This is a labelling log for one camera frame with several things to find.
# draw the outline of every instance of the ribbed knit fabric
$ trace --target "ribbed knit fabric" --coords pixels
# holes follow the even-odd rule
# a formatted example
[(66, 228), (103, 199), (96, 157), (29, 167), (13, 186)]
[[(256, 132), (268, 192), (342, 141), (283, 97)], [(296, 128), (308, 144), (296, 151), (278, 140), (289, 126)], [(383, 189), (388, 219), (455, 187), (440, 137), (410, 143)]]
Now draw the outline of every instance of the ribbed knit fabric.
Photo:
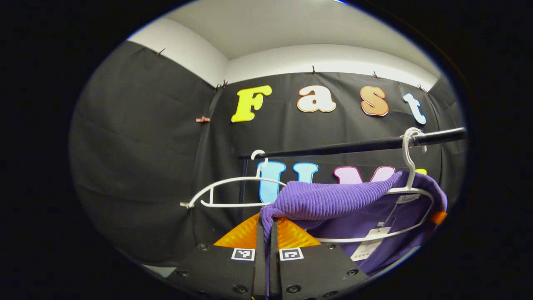
[[(399, 171), (385, 181), (362, 184), (288, 182), (276, 201), (261, 208), (260, 212), (265, 236), (267, 294), (273, 218), (286, 217), (307, 229), (315, 238), (364, 238), (371, 229), (377, 228), (378, 222), (387, 219), (401, 196), (385, 193), (391, 188), (405, 187), (408, 176), (408, 171)], [(417, 173), (413, 187), (426, 190), (434, 197), (434, 204), (427, 218), (436, 211), (446, 211), (447, 197), (433, 178)], [(384, 227), (390, 226), (389, 233), (393, 233), (413, 226), (421, 221), (430, 204), (431, 200), (425, 195), (399, 204)], [(435, 228), (435, 223), (426, 221), (408, 232), (386, 238), (369, 258), (356, 263), (371, 276), (420, 245)], [(361, 243), (339, 243), (339, 246), (351, 256), (359, 244)]]

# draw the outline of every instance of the orange gripper pad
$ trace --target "orange gripper pad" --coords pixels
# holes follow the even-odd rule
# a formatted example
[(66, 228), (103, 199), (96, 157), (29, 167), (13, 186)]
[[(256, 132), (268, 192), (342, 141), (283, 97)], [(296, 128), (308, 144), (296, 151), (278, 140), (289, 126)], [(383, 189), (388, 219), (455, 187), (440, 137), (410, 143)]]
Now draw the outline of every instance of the orange gripper pad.
[[(259, 214), (251, 216), (213, 245), (230, 248), (256, 249), (257, 219)], [(278, 250), (320, 245), (309, 233), (287, 218), (278, 221)]]
[(433, 223), (440, 225), (447, 215), (448, 213), (445, 211), (437, 211), (433, 214), (433, 216), (431, 216), (430, 220), (433, 221)]
[(249, 217), (213, 245), (229, 248), (256, 249), (258, 217), (259, 214)]

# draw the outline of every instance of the clothes rail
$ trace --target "clothes rail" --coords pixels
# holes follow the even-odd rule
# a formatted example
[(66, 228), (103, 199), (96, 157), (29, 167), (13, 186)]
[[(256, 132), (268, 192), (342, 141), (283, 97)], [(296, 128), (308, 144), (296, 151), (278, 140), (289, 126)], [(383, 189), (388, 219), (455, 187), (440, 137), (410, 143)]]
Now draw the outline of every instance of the clothes rail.
[[(441, 144), (449, 141), (460, 140), (466, 138), (466, 128), (454, 128), (450, 130), (436, 131), (424, 133), (420, 136), (415, 136), (411, 146), (424, 146), (424, 145), (433, 145)], [(342, 154), (342, 153), (356, 153), (356, 152), (367, 152), (367, 151), (377, 151), (377, 150), (387, 150), (387, 149), (401, 149), (402, 148), (402, 138), (393, 137), (393, 138), (384, 138), (371, 141), (364, 141), (359, 143), (344, 143), (344, 144), (334, 144), (328, 146), (322, 146), (311, 149), (299, 149), (299, 150), (290, 150), (290, 151), (276, 151), (270, 153), (260, 153), (257, 154), (257, 158), (265, 157), (288, 157), (288, 156), (314, 156), (314, 155), (331, 155), (331, 154)], [(240, 159), (249, 159), (250, 154), (240, 155)]]

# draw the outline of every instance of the price tag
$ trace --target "price tag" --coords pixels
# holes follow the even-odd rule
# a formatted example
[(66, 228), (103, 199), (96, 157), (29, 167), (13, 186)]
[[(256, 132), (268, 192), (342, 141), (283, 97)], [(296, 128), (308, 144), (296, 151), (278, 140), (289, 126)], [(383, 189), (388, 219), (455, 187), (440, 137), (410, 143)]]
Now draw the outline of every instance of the price tag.
[[(368, 232), (367, 238), (370, 236), (387, 234), (390, 229), (390, 227), (372, 229)], [(358, 260), (367, 259), (376, 250), (376, 248), (381, 244), (382, 241), (383, 239), (362, 242), (350, 258), (354, 262)]]

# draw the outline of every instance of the letter s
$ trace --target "letter s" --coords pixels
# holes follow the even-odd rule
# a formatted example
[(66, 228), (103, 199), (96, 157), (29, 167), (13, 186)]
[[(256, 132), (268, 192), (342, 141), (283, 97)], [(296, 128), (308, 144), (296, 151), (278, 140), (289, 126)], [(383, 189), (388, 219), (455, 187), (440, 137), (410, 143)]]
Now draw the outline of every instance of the letter s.
[(384, 116), (389, 112), (389, 105), (383, 98), (385, 92), (374, 86), (363, 86), (359, 91), (361, 94), (361, 108), (367, 115)]

